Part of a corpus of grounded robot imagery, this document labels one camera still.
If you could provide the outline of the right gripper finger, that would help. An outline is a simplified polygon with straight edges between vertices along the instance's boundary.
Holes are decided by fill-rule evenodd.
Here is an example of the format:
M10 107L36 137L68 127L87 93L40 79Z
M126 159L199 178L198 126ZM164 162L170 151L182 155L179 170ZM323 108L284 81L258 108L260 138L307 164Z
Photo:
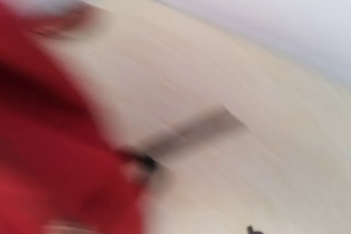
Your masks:
M253 228L253 226L248 226L247 227L247 233L248 234L264 234L263 232L259 231L259 230L255 230Z

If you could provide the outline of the red backpack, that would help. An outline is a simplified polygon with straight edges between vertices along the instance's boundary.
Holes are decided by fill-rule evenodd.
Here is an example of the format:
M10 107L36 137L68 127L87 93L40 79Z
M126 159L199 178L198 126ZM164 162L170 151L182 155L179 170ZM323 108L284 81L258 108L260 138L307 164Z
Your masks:
M138 199L156 162L102 135L86 97L35 38L75 30L95 9L23 15L1 0L1 233L143 233Z

